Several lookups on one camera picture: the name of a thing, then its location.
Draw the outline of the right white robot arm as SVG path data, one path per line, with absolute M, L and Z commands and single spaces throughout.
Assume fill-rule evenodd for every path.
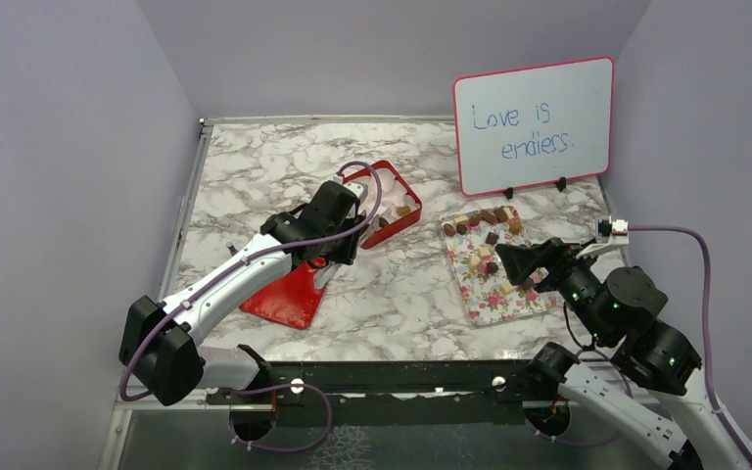
M 498 245 L 508 281 L 521 285 L 543 269 L 535 289 L 556 292 L 592 335 L 612 348 L 611 363 L 665 407 L 664 419 L 622 393 L 609 392 L 569 350 L 546 344 L 530 361 L 528 390 L 548 399 L 555 393 L 589 407 L 644 447 L 667 469 L 752 469 L 752 442 L 723 410 L 705 381 L 710 367 L 689 339 L 659 320 L 667 296 L 638 266 L 618 267 L 599 280 L 591 271 L 592 242 L 551 238 L 540 245 Z

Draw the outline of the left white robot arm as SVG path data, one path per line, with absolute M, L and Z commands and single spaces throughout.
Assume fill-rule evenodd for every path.
M 210 386 L 212 362 L 201 344 L 229 313 L 309 261 L 353 263 L 359 235 L 374 216 L 360 208 L 368 190 L 360 182 L 326 181 L 309 202 L 270 216 L 243 248 L 190 287 L 134 301 L 118 353 L 119 397 L 152 396 L 169 406 Z

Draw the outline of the metal serving tongs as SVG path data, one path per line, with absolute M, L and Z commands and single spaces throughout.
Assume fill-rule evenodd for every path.
M 359 231 L 355 235 L 356 244 L 352 250 L 353 258 L 361 250 L 366 250 L 365 245 L 369 243 L 369 239 L 378 230 L 378 219 L 374 219 L 369 222 L 365 228 Z M 313 287 L 317 290 L 323 290 L 331 279 L 335 277 L 338 271 L 345 266 L 344 263 L 336 261 L 328 261 L 326 258 L 322 258 L 322 265 L 318 261 L 316 264 L 316 272 L 313 275 Z

